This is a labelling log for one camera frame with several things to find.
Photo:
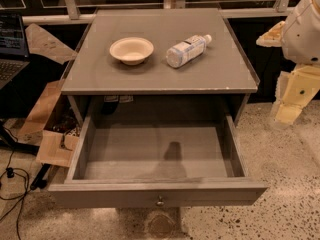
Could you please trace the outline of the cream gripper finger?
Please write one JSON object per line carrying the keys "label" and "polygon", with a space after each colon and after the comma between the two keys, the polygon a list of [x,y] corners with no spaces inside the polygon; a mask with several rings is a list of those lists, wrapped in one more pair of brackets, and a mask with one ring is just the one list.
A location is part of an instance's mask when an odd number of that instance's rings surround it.
{"label": "cream gripper finger", "polygon": [[319,91],[320,66],[297,64],[290,73],[282,71],[277,80],[272,121],[276,125],[292,125]]}
{"label": "cream gripper finger", "polygon": [[282,39],[282,29],[285,25],[284,21],[280,21],[261,35],[256,44],[262,47],[280,47]]}

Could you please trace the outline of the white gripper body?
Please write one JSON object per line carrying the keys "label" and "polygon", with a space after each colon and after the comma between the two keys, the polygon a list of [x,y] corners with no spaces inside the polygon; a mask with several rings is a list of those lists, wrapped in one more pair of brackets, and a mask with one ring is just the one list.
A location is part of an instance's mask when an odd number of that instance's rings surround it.
{"label": "white gripper body", "polygon": [[320,64],[320,0],[301,0],[285,20],[284,57],[296,64]]}

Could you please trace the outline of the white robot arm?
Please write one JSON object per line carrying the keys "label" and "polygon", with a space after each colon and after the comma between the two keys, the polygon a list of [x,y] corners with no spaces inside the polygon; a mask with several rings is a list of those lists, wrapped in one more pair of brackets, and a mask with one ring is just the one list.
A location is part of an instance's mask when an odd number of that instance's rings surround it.
{"label": "white robot arm", "polygon": [[284,58],[295,63],[290,73],[280,73],[271,110],[275,125],[290,126],[320,90],[320,0],[300,0],[256,44],[281,47]]}

